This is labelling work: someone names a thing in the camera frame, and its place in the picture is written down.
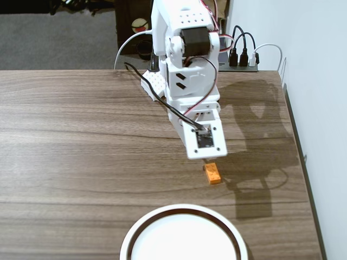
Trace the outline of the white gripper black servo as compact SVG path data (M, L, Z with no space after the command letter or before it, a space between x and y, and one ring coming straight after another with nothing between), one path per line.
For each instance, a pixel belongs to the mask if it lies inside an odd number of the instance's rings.
M169 98L168 103L193 122L202 125L200 130L169 112L173 124L186 148L221 148L222 121L220 119L220 94L210 94L201 101L202 96L188 95Z

